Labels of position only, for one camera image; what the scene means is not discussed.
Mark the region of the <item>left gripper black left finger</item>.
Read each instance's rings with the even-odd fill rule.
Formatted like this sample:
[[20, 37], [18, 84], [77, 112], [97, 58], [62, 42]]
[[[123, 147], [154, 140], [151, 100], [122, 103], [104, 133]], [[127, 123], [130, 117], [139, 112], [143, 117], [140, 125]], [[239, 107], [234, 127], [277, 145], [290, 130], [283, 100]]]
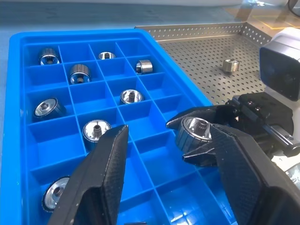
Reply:
[[47, 225], [116, 225], [128, 149], [127, 125], [106, 131], [70, 176]]

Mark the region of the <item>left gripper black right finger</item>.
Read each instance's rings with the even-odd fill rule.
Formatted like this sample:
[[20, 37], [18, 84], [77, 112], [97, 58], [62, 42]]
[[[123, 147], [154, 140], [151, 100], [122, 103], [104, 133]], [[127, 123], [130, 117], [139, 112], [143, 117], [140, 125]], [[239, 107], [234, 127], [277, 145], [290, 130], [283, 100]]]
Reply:
[[300, 225], [300, 189], [252, 136], [212, 125], [221, 181], [238, 225]]

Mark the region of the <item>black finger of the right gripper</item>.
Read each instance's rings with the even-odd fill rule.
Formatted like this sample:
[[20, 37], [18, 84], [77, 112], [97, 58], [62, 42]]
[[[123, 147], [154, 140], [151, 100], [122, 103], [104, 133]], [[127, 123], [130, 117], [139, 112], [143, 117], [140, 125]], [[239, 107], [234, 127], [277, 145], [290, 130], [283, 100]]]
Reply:
[[210, 123], [227, 125], [237, 117], [237, 109], [232, 105], [213, 105], [192, 107], [172, 117], [166, 123], [166, 128], [178, 130], [180, 122], [185, 117], [197, 117]]
[[198, 167], [217, 166], [213, 140], [198, 140], [188, 138], [182, 146], [184, 162]]

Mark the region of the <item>small metal roller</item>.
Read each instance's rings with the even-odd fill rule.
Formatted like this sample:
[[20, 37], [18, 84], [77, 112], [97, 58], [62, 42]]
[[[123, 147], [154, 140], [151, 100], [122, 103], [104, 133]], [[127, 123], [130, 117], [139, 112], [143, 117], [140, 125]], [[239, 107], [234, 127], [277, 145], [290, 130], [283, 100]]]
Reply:
[[33, 118], [38, 121], [55, 119], [66, 114], [65, 106], [55, 97], [41, 101], [33, 110]]
[[120, 104], [122, 105], [138, 103], [138, 102], [142, 102], [143, 100], [144, 100], [143, 94], [134, 89], [124, 90], [120, 94]]
[[240, 62], [235, 59], [226, 59], [223, 61], [222, 70], [227, 73], [237, 72], [240, 67]]
[[91, 120], [82, 129], [83, 140], [88, 151], [93, 150], [100, 137], [109, 129], [111, 125], [105, 120]]
[[153, 65], [150, 60], [138, 60], [135, 66], [135, 71], [138, 75], [152, 73]]
[[183, 152], [190, 152], [212, 140], [211, 123], [198, 117], [185, 117], [175, 137], [176, 146]]
[[60, 177], [53, 181], [45, 190], [42, 198], [42, 208], [44, 211], [52, 213], [55, 210], [69, 179], [70, 176]]
[[101, 52], [98, 54], [99, 60], [115, 59], [116, 56], [112, 52]]
[[91, 82], [90, 68], [84, 64], [74, 64], [69, 72], [71, 84], [81, 84]]
[[40, 65], [52, 65], [60, 64], [61, 59], [58, 52], [53, 48], [44, 48], [41, 50], [39, 55], [39, 64]]

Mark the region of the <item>blue compartment tray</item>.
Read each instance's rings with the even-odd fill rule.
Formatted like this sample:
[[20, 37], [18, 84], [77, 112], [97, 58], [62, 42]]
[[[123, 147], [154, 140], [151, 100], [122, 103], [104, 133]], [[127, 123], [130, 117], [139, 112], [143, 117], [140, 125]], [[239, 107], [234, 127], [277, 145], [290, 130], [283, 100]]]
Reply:
[[[42, 49], [53, 48], [61, 63], [40, 65]], [[115, 59], [99, 60], [101, 52]], [[153, 72], [138, 75], [138, 60]], [[90, 68], [91, 82], [71, 84], [74, 64]], [[144, 100], [120, 104], [127, 89]], [[63, 117], [38, 121], [33, 110], [57, 98]], [[106, 120], [127, 124], [128, 151], [117, 225], [237, 225], [216, 168], [181, 159], [175, 132], [165, 123], [208, 99], [145, 31], [84, 30], [23, 32], [9, 41], [0, 186], [0, 225], [46, 225], [42, 208], [49, 185], [70, 175], [90, 153], [83, 127]]]

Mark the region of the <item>perforated steel tray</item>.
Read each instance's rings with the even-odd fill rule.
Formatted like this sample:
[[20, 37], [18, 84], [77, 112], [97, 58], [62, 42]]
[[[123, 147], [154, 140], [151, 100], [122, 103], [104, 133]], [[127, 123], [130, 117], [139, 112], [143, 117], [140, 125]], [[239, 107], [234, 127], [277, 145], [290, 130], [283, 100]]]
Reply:
[[[214, 105], [235, 95], [264, 91], [259, 78], [259, 48], [271, 36], [247, 22], [138, 26], [150, 34]], [[223, 61], [240, 62], [237, 72]]]

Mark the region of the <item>yellow tape outline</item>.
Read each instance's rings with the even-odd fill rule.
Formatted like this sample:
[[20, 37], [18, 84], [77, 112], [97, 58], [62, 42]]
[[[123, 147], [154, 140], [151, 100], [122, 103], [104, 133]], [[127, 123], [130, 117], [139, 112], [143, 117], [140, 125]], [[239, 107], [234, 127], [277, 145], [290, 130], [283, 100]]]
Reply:
[[271, 30], [279, 30], [287, 27], [300, 29], [300, 18], [293, 15], [253, 15], [251, 17]]

